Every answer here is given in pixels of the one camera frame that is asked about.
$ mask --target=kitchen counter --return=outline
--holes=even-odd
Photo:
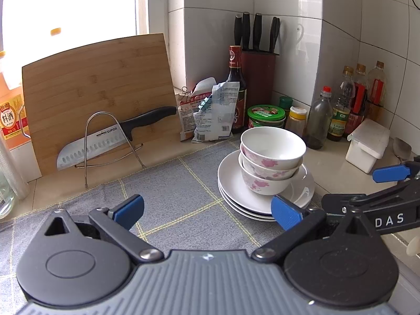
[[[179,142],[179,135],[172,135],[165,139],[146,143],[138,152],[143,163],[153,166],[178,156],[190,154],[194,151],[217,145],[217,143],[193,144],[189,140]],[[326,193],[365,193],[371,194],[383,190],[395,183],[375,183],[371,175],[367,175],[345,160],[349,142],[332,142],[327,140],[321,150],[308,149],[304,156],[304,164],[309,168],[316,182],[316,192],[320,195]],[[119,156],[112,153],[95,160],[95,162],[108,162]],[[399,164],[399,160],[392,152],[392,140],[386,149],[384,157],[374,166],[383,167]],[[132,174],[141,167],[133,156],[112,165],[88,169],[89,187],[93,188],[101,183],[120,179]],[[59,204],[75,195],[85,191],[83,169],[68,168],[57,173],[41,177],[29,183],[31,192],[29,196],[20,201],[5,219],[28,213],[32,210],[43,209],[47,206]],[[405,250],[407,243],[415,236],[420,235],[420,228],[395,234],[384,235],[382,238],[391,252],[420,276],[420,257],[409,257]]]

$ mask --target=stacked plates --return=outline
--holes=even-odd
[[[251,191],[242,179],[238,157],[240,150],[226,156],[217,171],[220,193],[226,203],[236,212],[257,221],[275,221],[271,216],[272,196]],[[293,176],[290,185],[280,193],[298,207],[304,208],[311,201],[315,191],[312,174],[305,165]]]

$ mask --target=snack package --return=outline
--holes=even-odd
[[[181,119],[181,141],[194,136],[194,112],[198,111],[201,101],[211,95],[216,80],[213,77],[200,81],[191,92],[180,91],[176,93],[176,103],[179,118]]]
[[[196,128],[192,142],[222,140],[231,136],[238,92],[239,82],[213,86],[211,98],[202,101],[198,112],[194,112]]]

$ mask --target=green lid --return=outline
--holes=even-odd
[[[275,105],[259,104],[248,109],[248,116],[258,121],[276,122],[284,118],[285,112]]]
[[[290,109],[293,104],[293,98],[289,96],[281,96],[279,101],[279,107],[283,109]]]

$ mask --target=white bowl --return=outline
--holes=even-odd
[[[259,166],[289,170],[298,166],[306,152],[304,141],[291,131],[275,127],[256,127],[241,136],[243,152]]]
[[[291,180],[293,178],[290,177],[289,179],[280,181],[262,179],[261,177],[252,175],[244,168],[242,164],[242,153],[239,154],[238,160],[239,166],[241,166],[242,179],[244,180],[245,185],[247,185],[249,189],[251,189],[251,191],[254,191],[255,193],[261,195],[276,195],[278,193],[281,193],[290,185]]]
[[[291,177],[297,169],[302,165],[303,158],[300,158],[297,167],[288,169],[288,170],[275,170],[269,169],[265,167],[261,167],[256,163],[252,162],[249,158],[247,158],[244,154],[244,146],[241,143],[241,153],[243,155],[242,164],[245,170],[252,175],[257,177],[261,177],[262,179],[272,180],[272,181],[280,181],[285,180]]]

